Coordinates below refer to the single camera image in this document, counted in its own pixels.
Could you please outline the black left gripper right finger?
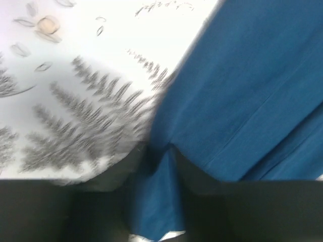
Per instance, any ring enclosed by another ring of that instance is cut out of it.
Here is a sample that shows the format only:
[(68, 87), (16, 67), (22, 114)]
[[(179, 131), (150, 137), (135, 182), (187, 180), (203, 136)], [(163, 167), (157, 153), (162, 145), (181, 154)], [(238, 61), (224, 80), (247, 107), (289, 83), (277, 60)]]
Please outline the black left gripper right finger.
[(185, 241), (322, 241), (322, 182), (222, 182), (174, 155)]

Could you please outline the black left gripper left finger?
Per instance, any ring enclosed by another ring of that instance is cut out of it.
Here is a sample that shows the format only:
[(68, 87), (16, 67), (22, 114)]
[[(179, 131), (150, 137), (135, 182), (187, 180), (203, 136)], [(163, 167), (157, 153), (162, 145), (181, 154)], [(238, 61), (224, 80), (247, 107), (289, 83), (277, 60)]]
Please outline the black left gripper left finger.
[(137, 145), (96, 177), (1, 180), (1, 241), (128, 241), (131, 183), (147, 154)]

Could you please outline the blue printed t-shirt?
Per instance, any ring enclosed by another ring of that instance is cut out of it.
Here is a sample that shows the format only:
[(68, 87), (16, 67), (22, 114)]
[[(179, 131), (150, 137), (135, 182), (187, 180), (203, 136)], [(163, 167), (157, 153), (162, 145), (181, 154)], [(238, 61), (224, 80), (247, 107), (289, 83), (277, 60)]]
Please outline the blue printed t-shirt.
[(212, 178), (322, 175), (322, 1), (225, 1), (159, 106), (131, 232), (184, 231), (178, 149)]

